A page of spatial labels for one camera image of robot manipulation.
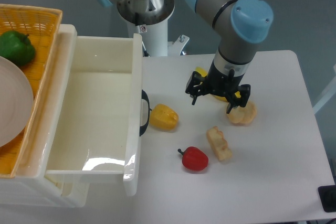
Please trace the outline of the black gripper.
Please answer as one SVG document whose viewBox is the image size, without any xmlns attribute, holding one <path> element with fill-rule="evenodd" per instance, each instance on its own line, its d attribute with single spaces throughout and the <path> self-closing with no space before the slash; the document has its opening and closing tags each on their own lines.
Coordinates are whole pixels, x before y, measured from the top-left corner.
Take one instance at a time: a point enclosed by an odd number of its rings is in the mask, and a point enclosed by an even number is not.
<svg viewBox="0 0 336 224">
<path fill-rule="evenodd" d="M 185 93 L 192 98 L 192 105 L 195 105 L 198 97 L 203 95 L 217 95 L 225 97 L 228 101 L 226 113 L 230 114 L 233 108 L 238 106 L 244 108 L 250 97 L 250 85 L 241 84 L 243 75 L 237 75 L 234 69 L 227 73 L 221 73 L 211 64 L 206 77 L 193 71 L 186 85 Z"/>
</svg>

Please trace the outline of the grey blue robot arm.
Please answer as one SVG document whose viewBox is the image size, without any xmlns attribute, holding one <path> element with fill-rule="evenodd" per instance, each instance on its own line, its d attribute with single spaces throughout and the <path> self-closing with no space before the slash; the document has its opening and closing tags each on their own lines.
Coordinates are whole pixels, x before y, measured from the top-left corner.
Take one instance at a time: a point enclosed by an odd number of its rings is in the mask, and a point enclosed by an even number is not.
<svg viewBox="0 0 336 224">
<path fill-rule="evenodd" d="M 167 21 L 174 12 L 174 0 L 97 0 L 115 5 L 127 23 L 129 34 L 142 36 L 142 52 L 167 56 Z M 193 100 L 212 94 L 228 101 L 226 111 L 245 107 L 251 87 L 241 84 L 259 44 L 265 40 L 274 19 L 271 7 L 262 0 L 185 0 L 202 17 L 221 41 L 208 74 L 193 72 L 185 92 Z"/>
</svg>

